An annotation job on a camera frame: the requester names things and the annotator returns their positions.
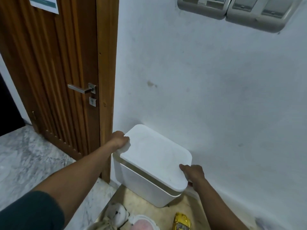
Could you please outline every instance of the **sleeve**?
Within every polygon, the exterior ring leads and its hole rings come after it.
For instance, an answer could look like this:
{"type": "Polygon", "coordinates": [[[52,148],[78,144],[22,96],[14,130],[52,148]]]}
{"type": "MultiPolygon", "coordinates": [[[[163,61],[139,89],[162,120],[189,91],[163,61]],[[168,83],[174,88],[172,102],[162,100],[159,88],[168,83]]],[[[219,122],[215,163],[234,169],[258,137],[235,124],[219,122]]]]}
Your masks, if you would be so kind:
{"type": "Polygon", "coordinates": [[[64,213],[47,193],[30,191],[0,212],[0,229],[62,230],[64,213]]]}

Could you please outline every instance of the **white plastic container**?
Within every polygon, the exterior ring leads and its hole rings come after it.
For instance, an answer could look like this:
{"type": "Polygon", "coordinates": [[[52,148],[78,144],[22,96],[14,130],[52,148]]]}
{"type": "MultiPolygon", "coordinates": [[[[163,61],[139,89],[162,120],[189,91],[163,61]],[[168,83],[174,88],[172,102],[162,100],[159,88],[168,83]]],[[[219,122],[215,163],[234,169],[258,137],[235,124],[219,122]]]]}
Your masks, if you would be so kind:
{"type": "Polygon", "coordinates": [[[191,165],[188,150],[139,124],[129,143],[113,153],[116,179],[156,207],[179,197],[188,185],[179,164],[191,165]]]}

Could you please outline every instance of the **wooden door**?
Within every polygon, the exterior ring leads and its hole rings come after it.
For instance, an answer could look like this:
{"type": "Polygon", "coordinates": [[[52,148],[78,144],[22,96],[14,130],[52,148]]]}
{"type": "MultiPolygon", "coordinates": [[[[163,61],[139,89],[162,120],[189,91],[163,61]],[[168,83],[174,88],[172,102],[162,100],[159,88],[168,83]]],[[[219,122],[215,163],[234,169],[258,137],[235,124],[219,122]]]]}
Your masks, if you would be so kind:
{"type": "Polygon", "coordinates": [[[36,131],[78,160],[100,146],[96,0],[57,4],[59,15],[1,0],[0,51],[36,131]],[[67,87],[88,83],[95,94],[67,87]]]}

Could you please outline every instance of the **door handle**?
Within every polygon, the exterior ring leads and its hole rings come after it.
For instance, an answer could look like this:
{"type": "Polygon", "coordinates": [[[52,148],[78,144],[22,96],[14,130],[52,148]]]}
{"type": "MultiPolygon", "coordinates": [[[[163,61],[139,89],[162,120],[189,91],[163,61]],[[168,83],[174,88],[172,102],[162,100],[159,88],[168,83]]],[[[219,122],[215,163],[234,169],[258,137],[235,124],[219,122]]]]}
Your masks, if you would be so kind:
{"type": "Polygon", "coordinates": [[[77,87],[77,86],[72,85],[72,84],[69,84],[67,86],[68,86],[68,88],[71,88],[71,89],[78,91],[80,93],[89,93],[89,92],[96,93],[96,85],[93,85],[91,83],[88,84],[87,89],[83,89],[83,88],[77,87]]]}

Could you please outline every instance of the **paper sign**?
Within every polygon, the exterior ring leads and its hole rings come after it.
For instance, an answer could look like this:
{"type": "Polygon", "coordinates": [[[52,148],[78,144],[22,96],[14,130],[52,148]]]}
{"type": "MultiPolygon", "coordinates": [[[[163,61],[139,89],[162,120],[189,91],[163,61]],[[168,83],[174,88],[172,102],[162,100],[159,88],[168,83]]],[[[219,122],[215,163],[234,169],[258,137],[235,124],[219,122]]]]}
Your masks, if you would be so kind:
{"type": "Polygon", "coordinates": [[[31,6],[59,14],[56,0],[30,0],[31,6]]]}

